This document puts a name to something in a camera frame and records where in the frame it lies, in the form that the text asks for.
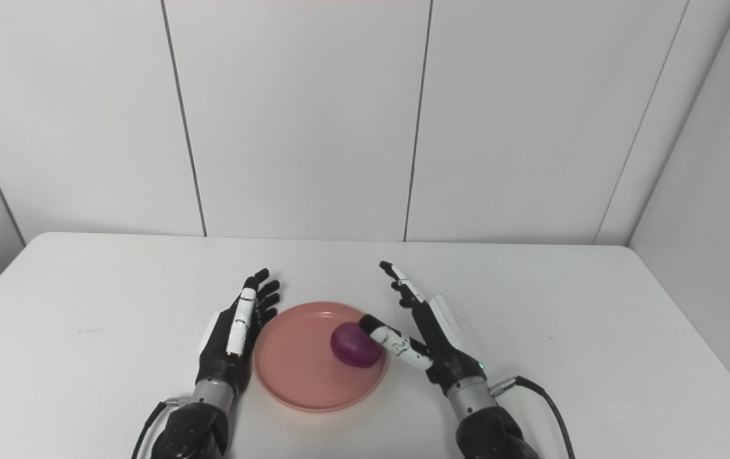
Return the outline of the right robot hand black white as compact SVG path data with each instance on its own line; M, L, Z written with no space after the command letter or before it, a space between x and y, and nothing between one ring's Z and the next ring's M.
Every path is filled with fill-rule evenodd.
M361 331L400 360L425 372L444 395L464 388L467 383L487 383L483 366L464 351L455 316L440 296L421 293L396 265L380 261L380 268L393 280L391 288L400 295L399 305L411 313L422 340L416 340L371 314L358 321Z

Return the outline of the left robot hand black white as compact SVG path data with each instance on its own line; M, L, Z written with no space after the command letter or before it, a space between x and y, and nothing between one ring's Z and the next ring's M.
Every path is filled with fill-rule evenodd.
M248 277L230 308L218 313L199 356L196 383L226 383L235 395L246 390L261 331L278 315L281 284L268 268Z

